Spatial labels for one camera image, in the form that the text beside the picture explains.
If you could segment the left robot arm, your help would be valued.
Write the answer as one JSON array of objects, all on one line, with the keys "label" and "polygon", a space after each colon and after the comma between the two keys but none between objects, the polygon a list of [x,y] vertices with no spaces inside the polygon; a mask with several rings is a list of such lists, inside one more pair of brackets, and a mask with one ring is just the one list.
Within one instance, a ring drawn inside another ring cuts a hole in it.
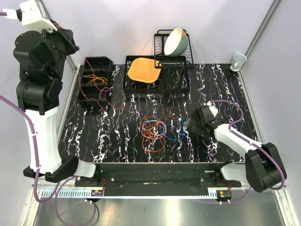
[{"label": "left robot arm", "polygon": [[54,20],[52,28],[31,28],[15,40],[13,55],[20,64],[20,82],[16,88],[18,107],[24,113],[30,142],[31,163],[23,170],[26,177],[44,176],[52,183],[71,176],[84,177],[91,186],[102,178],[96,165],[78,157],[61,157],[58,151],[56,117],[66,57],[79,50],[73,32]]}]

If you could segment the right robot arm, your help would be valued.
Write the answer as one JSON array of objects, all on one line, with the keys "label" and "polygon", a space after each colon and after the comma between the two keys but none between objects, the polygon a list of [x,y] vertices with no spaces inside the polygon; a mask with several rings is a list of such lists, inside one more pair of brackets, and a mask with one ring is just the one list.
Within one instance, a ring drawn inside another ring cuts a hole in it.
[{"label": "right robot arm", "polygon": [[215,184],[222,187],[230,181],[244,182],[258,193],[282,189],[287,174],[277,147],[247,137],[217,118],[217,113],[214,106],[201,106],[192,111],[185,125],[187,131],[213,138],[244,158],[244,163],[230,162],[219,168],[213,176]]}]

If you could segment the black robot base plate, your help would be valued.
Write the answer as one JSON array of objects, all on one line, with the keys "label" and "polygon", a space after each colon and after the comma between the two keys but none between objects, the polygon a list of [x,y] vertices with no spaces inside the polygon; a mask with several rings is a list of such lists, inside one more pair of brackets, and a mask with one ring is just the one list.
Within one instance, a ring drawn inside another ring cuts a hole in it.
[{"label": "black robot base plate", "polygon": [[99,180],[80,179],[76,187],[100,188],[104,197],[113,198],[214,198],[210,188],[240,188],[238,181],[227,181],[218,170],[223,163],[99,163]]}]

